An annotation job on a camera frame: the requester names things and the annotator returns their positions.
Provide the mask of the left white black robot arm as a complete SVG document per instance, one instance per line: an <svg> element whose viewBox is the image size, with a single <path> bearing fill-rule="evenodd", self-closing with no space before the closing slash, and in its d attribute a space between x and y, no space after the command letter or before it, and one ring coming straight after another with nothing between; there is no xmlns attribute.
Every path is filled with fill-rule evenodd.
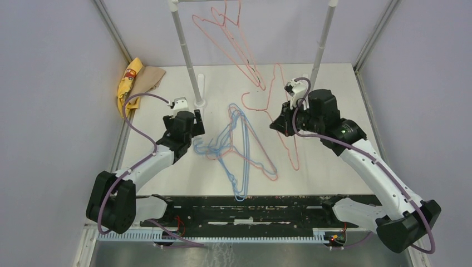
<svg viewBox="0 0 472 267"><path fill-rule="evenodd" d="M117 172L100 172L89 198L86 217L104 233L126 232L134 223L155 219L161 226L174 222L175 211L158 195L138 197L139 190L159 172L175 164L188 151L194 137L203 135L200 110L178 111L163 118L166 131L156 149L141 161Z"/></svg>

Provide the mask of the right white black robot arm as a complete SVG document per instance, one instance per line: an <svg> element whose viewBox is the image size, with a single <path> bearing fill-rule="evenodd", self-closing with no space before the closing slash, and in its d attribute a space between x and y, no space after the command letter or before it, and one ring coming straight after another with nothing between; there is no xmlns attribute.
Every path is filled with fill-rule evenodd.
<svg viewBox="0 0 472 267"><path fill-rule="evenodd" d="M352 120L341 117L336 97L330 90L309 93L295 90L270 128L286 136L316 137L350 166L371 189L380 204L372 206L336 196L321 212L325 225L355 224L376 234L391 251L416 248L427 236L432 254L436 244L432 228L441 207L414 193L379 157L366 133Z"/></svg>

